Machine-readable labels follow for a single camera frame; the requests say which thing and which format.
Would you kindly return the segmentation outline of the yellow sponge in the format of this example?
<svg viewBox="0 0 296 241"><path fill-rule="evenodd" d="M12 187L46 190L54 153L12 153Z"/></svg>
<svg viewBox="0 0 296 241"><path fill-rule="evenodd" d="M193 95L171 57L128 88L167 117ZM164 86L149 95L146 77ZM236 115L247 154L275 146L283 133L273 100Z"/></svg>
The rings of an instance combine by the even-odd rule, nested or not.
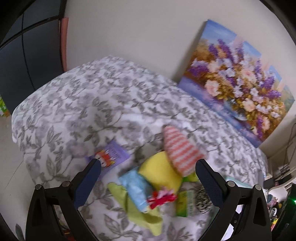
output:
<svg viewBox="0 0 296 241"><path fill-rule="evenodd" d="M165 151L159 152L143 162L138 173L157 191L165 188L175 194L182 184L180 176L171 165Z"/></svg>

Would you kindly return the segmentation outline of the grey floral blanket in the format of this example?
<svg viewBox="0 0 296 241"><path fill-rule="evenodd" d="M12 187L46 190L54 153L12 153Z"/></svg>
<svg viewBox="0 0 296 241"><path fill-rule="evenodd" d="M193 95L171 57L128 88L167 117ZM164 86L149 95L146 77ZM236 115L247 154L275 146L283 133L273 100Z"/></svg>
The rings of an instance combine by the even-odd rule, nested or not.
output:
<svg viewBox="0 0 296 241"><path fill-rule="evenodd" d="M141 65L108 56L78 66L48 82L13 112L13 141L35 184L56 187L71 180L87 157L110 141L130 158L95 184L80 213L100 240L198 240L213 213L175 216L161 208L162 232L128 219L107 185L163 149L162 130L173 125L206 154L213 170L255 185L267 173L267 158L222 117L177 84Z"/></svg>

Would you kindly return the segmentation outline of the leopard print scrunchie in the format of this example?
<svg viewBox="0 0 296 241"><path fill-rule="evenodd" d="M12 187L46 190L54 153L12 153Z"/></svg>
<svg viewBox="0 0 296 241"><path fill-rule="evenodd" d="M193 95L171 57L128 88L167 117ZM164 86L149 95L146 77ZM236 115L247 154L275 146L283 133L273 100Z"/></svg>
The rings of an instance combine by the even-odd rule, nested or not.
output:
<svg viewBox="0 0 296 241"><path fill-rule="evenodd" d="M201 187L196 194L196 208L201 212L201 214L208 213L211 211L213 203L206 193L205 189Z"/></svg>

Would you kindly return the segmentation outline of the blue face mask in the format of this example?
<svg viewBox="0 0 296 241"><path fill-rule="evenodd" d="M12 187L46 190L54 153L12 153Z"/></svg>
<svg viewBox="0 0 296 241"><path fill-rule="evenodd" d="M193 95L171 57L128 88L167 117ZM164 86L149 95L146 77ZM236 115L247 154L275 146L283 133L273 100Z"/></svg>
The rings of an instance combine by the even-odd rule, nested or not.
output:
<svg viewBox="0 0 296 241"><path fill-rule="evenodd" d="M149 211L147 200L152 196L153 188L138 172L138 168L129 170L118 179L126 189L136 208L142 213L147 213Z"/></svg>

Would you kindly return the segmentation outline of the lime green cloth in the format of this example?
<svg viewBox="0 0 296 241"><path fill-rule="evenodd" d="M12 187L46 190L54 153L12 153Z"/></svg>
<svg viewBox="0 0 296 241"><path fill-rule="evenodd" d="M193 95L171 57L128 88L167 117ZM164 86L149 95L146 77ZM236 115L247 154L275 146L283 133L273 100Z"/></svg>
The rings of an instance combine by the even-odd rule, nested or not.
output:
<svg viewBox="0 0 296 241"><path fill-rule="evenodd" d="M149 209L147 213L140 212L129 198L126 189L114 182L108 183L107 188L120 207L126 212L129 221L150 230L154 236L162 233L163 218L158 208Z"/></svg>

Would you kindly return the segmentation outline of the teal white tray box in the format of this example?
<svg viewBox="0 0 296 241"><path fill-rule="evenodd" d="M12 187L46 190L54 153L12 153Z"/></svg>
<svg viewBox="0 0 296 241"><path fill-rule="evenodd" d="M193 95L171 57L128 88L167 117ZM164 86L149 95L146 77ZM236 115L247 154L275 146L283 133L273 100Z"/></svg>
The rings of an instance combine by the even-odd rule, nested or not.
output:
<svg viewBox="0 0 296 241"><path fill-rule="evenodd" d="M236 180L236 179L234 179L234 178L232 178L232 177L230 177L230 176L226 176L226 177L225 177L225 180L226 180L226 181L233 181L234 183L236 183L236 185L237 185L238 187L243 187L243 188L251 188L251 187L252 187L252 186L250 186L248 183L243 183L243 182L238 181L238 180ZM238 205L238 206L236 207L236 212L240 214L241 211L242 211L242 208L243 208L243 205ZM222 237L222 240L227 240L227 239L229 239L229 238L231 237L231 235L233 234L233 231L234 231L234 227L233 227L233 225L232 225L232 224L229 224L229 226L228 226L228 228L227 228L227 230L226 230L224 236Z"/></svg>

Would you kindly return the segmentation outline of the flower painting canvas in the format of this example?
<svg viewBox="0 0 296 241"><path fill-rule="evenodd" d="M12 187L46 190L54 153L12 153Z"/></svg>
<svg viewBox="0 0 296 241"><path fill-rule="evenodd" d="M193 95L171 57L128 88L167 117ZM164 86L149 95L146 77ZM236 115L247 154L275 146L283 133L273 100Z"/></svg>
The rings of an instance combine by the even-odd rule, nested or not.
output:
<svg viewBox="0 0 296 241"><path fill-rule="evenodd" d="M206 21L179 87L222 116L255 147L295 99L274 66L223 25Z"/></svg>

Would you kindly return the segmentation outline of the red pink pipe-cleaner flower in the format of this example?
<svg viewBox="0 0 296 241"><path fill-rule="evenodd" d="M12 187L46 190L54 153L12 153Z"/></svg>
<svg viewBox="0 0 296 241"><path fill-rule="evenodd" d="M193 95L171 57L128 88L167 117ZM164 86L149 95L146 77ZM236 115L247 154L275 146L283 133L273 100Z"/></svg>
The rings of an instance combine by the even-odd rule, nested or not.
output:
<svg viewBox="0 0 296 241"><path fill-rule="evenodd" d="M174 202L177 200L177 196L173 189L161 189L159 191L153 191L152 196L147 199L147 202L151 209L155 209L158 206L162 206L169 202Z"/></svg>

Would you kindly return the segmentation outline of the dark cabinet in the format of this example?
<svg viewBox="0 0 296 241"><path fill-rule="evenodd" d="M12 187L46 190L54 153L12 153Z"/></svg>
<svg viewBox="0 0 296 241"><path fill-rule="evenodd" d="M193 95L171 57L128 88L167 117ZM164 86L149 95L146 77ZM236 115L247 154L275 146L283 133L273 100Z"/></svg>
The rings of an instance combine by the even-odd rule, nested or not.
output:
<svg viewBox="0 0 296 241"><path fill-rule="evenodd" d="M66 1L28 1L1 40L1 98L8 111L61 75Z"/></svg>

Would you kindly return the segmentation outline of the green tissue pack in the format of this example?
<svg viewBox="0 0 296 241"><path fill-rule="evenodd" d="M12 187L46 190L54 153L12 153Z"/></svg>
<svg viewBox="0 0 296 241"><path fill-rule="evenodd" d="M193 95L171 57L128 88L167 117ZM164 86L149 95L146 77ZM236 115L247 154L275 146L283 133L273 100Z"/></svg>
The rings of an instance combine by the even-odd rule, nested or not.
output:
<svg viewBox="0 0 296 241"><path fill-rule="evenodd" d="M194 172L194 173L191 173L189 176L186 176L183 178L182 182L185 183L185 182L198 182L199 181L199 178L197 177L197 174Z"/></svg>
<svg viewBox="0 0 296 241"><path fill-rule="evenodd" d="M176 216L193 217L196 214L195 192L193 190L179 192L176 200Z"/></svg>

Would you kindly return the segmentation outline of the pink white striped cloth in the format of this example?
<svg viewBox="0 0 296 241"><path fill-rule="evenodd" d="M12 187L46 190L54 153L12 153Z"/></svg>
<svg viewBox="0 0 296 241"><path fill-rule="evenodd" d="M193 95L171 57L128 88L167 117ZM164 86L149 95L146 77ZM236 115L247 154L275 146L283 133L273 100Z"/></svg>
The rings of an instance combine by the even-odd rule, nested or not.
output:
<svg viewBox="0 0 296 241"><path fill-rule="evenodd" d="M206 151L193 144L174 126L163 129L164 150L175 170L183 177L195 171L196 162L207 156Z"/></svg>

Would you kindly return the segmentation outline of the purple cartoon wipes packet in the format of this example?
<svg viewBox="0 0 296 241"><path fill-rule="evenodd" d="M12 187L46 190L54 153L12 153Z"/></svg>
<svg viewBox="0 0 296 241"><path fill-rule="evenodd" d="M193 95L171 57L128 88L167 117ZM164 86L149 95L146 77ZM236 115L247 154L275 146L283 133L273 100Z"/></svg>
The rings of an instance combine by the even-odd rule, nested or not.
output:
<svg viewBox="0 0 296 241"><path fill-rule="evenodd" d="M92 159L98 159L101 162L101 173L98 178L98 180L101 180L110 170L129 158L130 154L124 147L116 141L111 141L102 150L86 157L86 160L90 162Z"/></svg>

